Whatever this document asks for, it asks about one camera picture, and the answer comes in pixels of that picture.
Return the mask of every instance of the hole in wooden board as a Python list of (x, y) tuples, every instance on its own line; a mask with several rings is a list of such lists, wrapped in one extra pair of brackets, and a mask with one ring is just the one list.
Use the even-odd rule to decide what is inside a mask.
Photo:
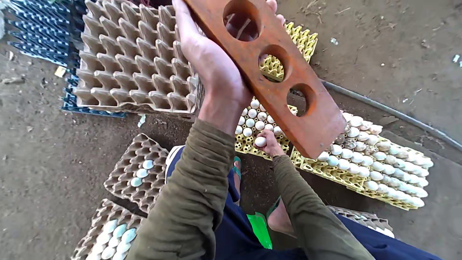
[(223, 24), (235, 39), (250, 42), (261, 32), (258, 9), (247, 0), (231, 0), (223, 12)]

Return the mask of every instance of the dusty floor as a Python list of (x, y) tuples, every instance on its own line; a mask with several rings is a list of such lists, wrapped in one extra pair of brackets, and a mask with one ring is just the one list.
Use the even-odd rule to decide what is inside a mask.
[[(326, 5), (319, 1), (309, 12), (321, 11), (322, 24), (317, 15), (305, 16), (300, 9), (309, 2), (282, 0), (280, 13), (319, 33), (311, 64), (319, 64), (314, 69), (321, 78), (369, 95), (462, 141), (461, 74), (451, 63), (453, 55), (462, 52), (458, 49), (460, 1), (332, 0)], [(339, 44), (331, 45), (331, 37)], [(424, 39), (428, 48), (421, 45)], [(13, 61), (8, 61), (8, 50), (16, 53)], [(134, 115), (117, 119), (61, 111), (65, 83), (53, 75), (55, 69), (19, 54), (4, 40), (0, 43), (0, 79), (26, 78), (24, 84), (0, 84), (2, 259), (68, 259), (87, 232), (99, 201), (110, 198), (102, 183), (133, 136), (144, 132), (170, 149), (185, 142), (191, 125), (165, 117), (158, 118), (167, 124), (159, 124), (148, 117), (139, 129), (139, 117)], [(48, 82), (44, 87), (43, 78)], [(386, 116), (348, 97), (332, 95), (341, 108), (374, 122)], [(401, 144), (420, 142), (423, 147), (415, 145), (417, 149), (441, 155), (425, 151), (434, 158), (435, 167), (424, 208), (403, 211), (312, 174), (302, 175), (327, 204), (377, 213), (389, 219), (403, 241), (444, 259), (460, 259), (462, 167), (451, 161), (460, 163), (460, 153), (421, 137), (424, 132), (401, 121), (386, 129), (411, 141), (400, 140)], [(392, 140), (398, 138), (387, 134)], [(243, 208), (265, 213), (278, 196), (271, 164), (251, 155), (242, 158)], [(276, 248), (287, 244), (282, 242), (286, 238), (272, 236)]]

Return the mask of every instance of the stack of egg trays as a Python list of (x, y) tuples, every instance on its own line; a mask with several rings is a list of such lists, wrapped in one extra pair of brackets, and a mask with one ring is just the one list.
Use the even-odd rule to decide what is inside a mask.
[(108, 247), (108, 242), (101, 241), (98, 239), (98, 236), (108, 233), (104, 229), (105, 224), (108, 222), (116, 221), (117, 226), (126, 224), (126, 230), (129, 230), (137, 229), (142, 220), (142, 217), (131, 213), (129, 210), (106, 198), (103, 199), (100, 206), (96, 209), (95, 214), (93, 214), (93, 217), (91, 218), (90, 229), (77, 244), (77, 247), (71, 256), (71, 260), (101, 259), (101, 251), (103, 248)]
[[(104, 187), (113, 195), (129, 199), (148, 213), (154, 206), (162, 186), (165, 184), (165, 161), (168, 150), (145, 134), (137, 135), (104, 182)], [(153, 160), (154, 167), (142, 178), (142, 184), (134, 187), (131, 180), (143, 168), (145, 160)]]
[[(297, 114), (298, 110), (296, 107), (292, 106), (292, 105), (287, 105), (287, 107), (289, 108), (289, 110), (291, 110), (294, 114)], [(256, 109), (257, 110), (257, 114), (261, 112), (260, 108)], [(247, 120), (249, 118), (248, 115), (244, 116), (245, 120)], [(241, 134), (238, 134), (238, 135), (235, 135), (235, 143), (234, 143), (234, 150), (236, 152), (239, 152), (239, 153), (242, 153), (242, 154), (253, 154), (253, 155), (256, 155), (256, 156), (260, 156), (260, 157), (263, 157), (265, 158), (266, 160), (270, 160), (272, 161), (271, 159), (271, 156), (267, 155), (265, 152), (257, 149), (254, 147), (254, 141), (255, 141), (255, 138), (257, 137), (257, 135), (262, 132), (262, 130), (257, 130), (254, 127), (252, 127), (252, 135), (249, 136), (249, 137), (246, 137), (244, 136), (242, 133)], [(278, 141), (278, 143), (281, 145), (282, 147), (282, 150), (287, 153), (289, 151), (289, 139), (284, 136), (284, 135), (278, 135), (276, 136), (276, 140)]]
[[(298, 50), (302, 53), (306, 62), (310, 63), (311, 56), (315, 52), (317, 45), (317, 33), (310, 35), (310, 30), (302, 31), (302, 26), (293, 27), (294, 23), (290, 22), (285, 26), (286, 32), (290, 35), (293, 43), (297, 46)], [(284, 78), (284, 68), (278, 58), (268, 55), (262, 64), (260, 70), (263, 75), (275, 81), (282, 81)]]

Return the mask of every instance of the egg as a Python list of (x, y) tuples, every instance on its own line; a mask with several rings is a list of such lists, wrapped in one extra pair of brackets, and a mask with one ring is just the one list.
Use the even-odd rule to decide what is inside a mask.
[(245, 136), (245, 137), (249, 137), (252, 135), (252, 129), (246, 127), (244, 128), (244, 130), (242, 130), (242, 134)]
[(144, 178), (148, 175), (147, 173), (147, 170), (146, 169), (139, 169), (138, 171), (136, 171), (136, 177), (138, 178)]
[(252, 127), (254, 127), (254, 125), (255, 125), (255, 120), (249, 118), (249, 119), (247, 119), (247, 120), (245, 121), (245, 125), (246, 125), (247, 127), (251, 127), (251, 128), (252, 128)]
[(377, 142), (378, 142), (378, 137), (375, 135), (369, 135), (369, 138), (366, 141), (366, 143), (369, 145), (375, 145)]
[(270, 130), (270, 131), (273, 131), (273, 130), (274, 130), (274, 127), (273, 127), (272, 124), (266, 124), (266, 125), (265, 125), (265, 129)]
[(367, 188), (368, 190), (371, 190), (371, 191), (376, 191), (376, 190), (378, 189), (378, 184), (377, 184), (377, 182), (372, 181), (372, 180), (365, 181), (365, 182), (364, 182), (364, 186), (366, 186), (366, 188)]
[(383, 126), (381, 126), (381, 125), (373, 124), (369, 128), (369, 132), (371, 132), (371, 134), (373, 134), (373, 135), (378, 135), (378, 134), (380, 134), (382, 132), (382, 128), (383, 128)]
[(355, 151), (361, 152), (361, 151), (364, 151), (364, 149), (366, 149), (366, 144), (365, 143), (356, 142), (356, 147), (354, 148)]
[(255, 122), (255, 128), (257, 130), (263, 130), (265, 128), (265, 122), (263, 122), (263, 121)]
[(339, 164), (339, 159), (333, 155), (330, 155), (327, 159), (327, 164), (330, 166), (337, 166)]
[(353, 152), (353, 155), (351, 156), (350, 160), (355, 163), (362, 162), (363, 155), (358, 152)]
[(270, 123), (270, 124), (273, 124), (273, 123), (274, 123), (274, 119), (273, 119), (270, 115), (268, 115), (268, 116), (266, 117), (266, 121), (267, 121), (268, 123)]
[(249, 118), (255, 118), (257, 116), (257, 110), (255, 109), (249, 109), (249, 112), (247, 113), (247, 115), (249, 116)]
[(255, 145), (258, 147), (263, 147), (266, 145), (266, 138), (259, 136), (255, 138)]
[(238, 125), (243, 125), (245, 123), (245, 118), (244, 117), (240, 117), (239, 118), (239, 123), (237, 123)]
[(360, 126), (360, 125), (363, 124), (363, 118), (362, 118), (362, 117), (358, 117), (358, 116), (352, 116), (352, 117), (350, 118), (349, 123), (350, 123), (350, 126), (352, 126), (352, 127), (358, 127), (358, 126)]
[(257, 118), (260, 121), (265, 121), (266, 120), (266, 113), (265, 112), (258, 113)]
[(369, 139), (369, 134), (363, 131), (360, 131), (358, 136), (356, 136), (358, 141), (367, 141)]
[(274, 129), (273, 129), (273, 132), (274, 132), (275, 136), (282, 135), (282, 130), (281, 130), (281, 128), (279, 126), (275, 126)]
[(153, 167), (154, 167), (154, 161), (153, 160), (146, 160), (146, 161), (143, 162), (143, 168), (144, 169), (149, 170), (149, 169), (151, 169)]
[(327, 161), (329, 159), (329, 154), (327, 152), (322, 152), (319, 156), (318, 156), (318, 161)]
[(354, 164), (354, 163), (350, 163), (350, 167), (348, 168), (348, 171), (353, 173), (353, 174), (358, 174), (359, 173), (359, 166)]
[(259, 106), (260, 106), (260, 102), (256, 99), (252, 100), (252, 102), (250, 103), (251, 108), (257, 109)]
[(362, 166), (369, 166), (374, 163), (374, 160), (370, 156), (363, 156)]
[(383, 161), (387, 158), (387, 155), (384, 152), (375, 152), (372, 154), (378, 161)]
[(342, 153), (342, 147), (340, 145), (334, 144), (330, 150), (330, 153), (333, 155), (339, 155)]
[(238, 125), (236, 127), (236, 131), (234, 131), (234, 134), (236, 134), (236, 135), (242, 134), (242, 126)]
[(375, 170), (375, 171), (378, 171), (378, 172), (381, 172), (383, 171), (383, 169), (385, 169), (385, 167), (383, 167), (383, 164), (379, 161), (375, 161), (372, 163), (372, 168)]
[(350, 159), (353, 156), (353, 152), (349, 149), (343, 148), (340, 156), (344, 159)]

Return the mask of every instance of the egg tray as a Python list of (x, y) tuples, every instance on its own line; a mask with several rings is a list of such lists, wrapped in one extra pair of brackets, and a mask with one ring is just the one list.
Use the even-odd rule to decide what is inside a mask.
[[(148, 213), (165, 183), (165, 161), (168, 153), (168, 150), (160, 147), (147, 135), (137, 135), (109, 174), (104, 187), (117, 197), (135, 202), (142, 211)], [(136, 171), (143, 167), (145, 160), (153, 160), (154, 167), (142, 178), (143, 183), (140, 186), (133, 187), (130, 181), (135, 177)]]
[(103, 199), (95, 214), (91, 217), (91, 226), (87, 234), (79, 241), (71, 260), (85, 260), (96, 243), (96, 238), (102, 233), (104, 224), (117, 220), (117, 225), (127, 224), (127, 229), (138, 228), (142, 217), (132, 214), (127, 209), (114, 202)]
[(294, 166), (309, 173), (314, 173), (325, 179), (342, 184), (354, 190), (364, 190), (363, 183), (367, 178), (351, 174), (346, 170), (340, 170), (337, 166), (329, 166), (325, 161), (313, 160), (303, 157), (294, 147), (291, 153), (291, 161)]
[[(287, 107), (289, 108), (289, 110), (295, 111), (295, 114), (297, 114), (298, 109), (295, 106), (287, 105)], [(249, 119), (249, 116), (246, 115), (244, 118), (245, 120), (247, 120)], [(269, 156), (265, 152), (254, 147), (255, 138), (260, 132), (262, 132), (262, 130), (257, 130), (255, 127), (252, 127), (252, 135), (249, 137), (246, 137), (243, 134), (235, 135), (236, 141), (234, 143), (234, 150), (242, 154), (253, 154), (256, 156), (263, 157), (266, 160), (272, 161), (273, 159), (271, 158), (271, 156)], [(276, 137), (277, 142), (281, 145), (282, 150), (285, 153), (287, 153), (287, 151), (289, 151), (289, 139), (287, 139), (287, 137), (285, 137), (284, 135), (279, 135), (275, 137)]]
[[(291, 37), (293, 43), (297, 46), (298, 50), (302, 53), (306, 62), (310, 63), (311, 56), (315, 52), (317, 45), (317, 33), (310, 35), (310, 30), (302, 31), (302, 26), (294, 28), (294, 23), (290, 22), (284, 25), (286, 32)], [(282, 81), (284, 79), (284, 68), (278, 58), (268, 55), (260, 65), (260, 70), (263, 75), (275, 80)]]
[(104, 111), (194, 115), (202, 87), (181, 51), (173, 6), (85, 2), (77, 105)]

